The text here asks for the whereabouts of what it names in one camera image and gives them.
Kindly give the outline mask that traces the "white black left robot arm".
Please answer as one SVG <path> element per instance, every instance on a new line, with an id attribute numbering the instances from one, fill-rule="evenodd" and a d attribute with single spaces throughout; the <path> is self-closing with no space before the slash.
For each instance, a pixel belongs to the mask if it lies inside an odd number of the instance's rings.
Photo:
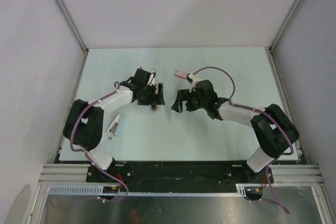
<path id="1" fill-rule="evenodd" d="M 115 178 L 111 166 L 113 157 L 102 144 L 104 117 L 120 107 L 136 102 L 149 106 L 152 111 L 165 105 L 163 83 L 155 82 L 156 71 L 138 68 L 135 74 L 122 82 L 114 83 L 114 90 L 91 102 L 77 99 L 72 103 L 63 136 L 70 141 L 73 152 L 81 152 L 98 169 L 98 176 L 105 182 Z"/>

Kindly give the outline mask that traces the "light blue white stapler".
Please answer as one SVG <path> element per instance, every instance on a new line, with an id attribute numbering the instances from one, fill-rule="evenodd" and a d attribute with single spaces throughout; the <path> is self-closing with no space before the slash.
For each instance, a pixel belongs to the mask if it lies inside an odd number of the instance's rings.
<path id="1" fill-rule="evenodd" d="M 124 115 L 118 114 L 107 129 L 109 136 L 119 136 L 124 124 Z"/>

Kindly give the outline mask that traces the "beige black small stapler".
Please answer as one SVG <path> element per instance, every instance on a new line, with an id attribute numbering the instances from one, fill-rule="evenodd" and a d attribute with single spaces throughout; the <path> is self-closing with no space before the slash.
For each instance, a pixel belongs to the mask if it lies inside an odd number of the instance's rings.
<path id="1" fill-rule="evenodd" d="M 161 98 L 160 98 L 160 88 L 159 84 L 155 84 L 153 86 L 150 86 L 150 107 L 152 111 L 156 111 L 158 105 L 161 103 Z"/>

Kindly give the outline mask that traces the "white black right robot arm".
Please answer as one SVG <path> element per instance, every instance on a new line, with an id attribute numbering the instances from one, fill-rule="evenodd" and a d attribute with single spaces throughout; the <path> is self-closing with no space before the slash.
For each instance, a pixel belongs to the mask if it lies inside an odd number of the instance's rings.
<path id="1" fill-rule="evenodd" d="M 271 104 L 265 108 L 252 108 L 233 103 L 214 91 L 209 80 L 201 80 L 190 89 L 178 90 L 171 109 L 183 112 L 204 109 L 211 119 L 232 121 L 254 130 L 259 147 L 246 160 L 242 169 L 243 179 L 254 183 L 261 177 L 261 170 L 281 155 L 293 152 L 293 143 L 300 135 L 297 128 L 286 116 L 280 106 Z"/>

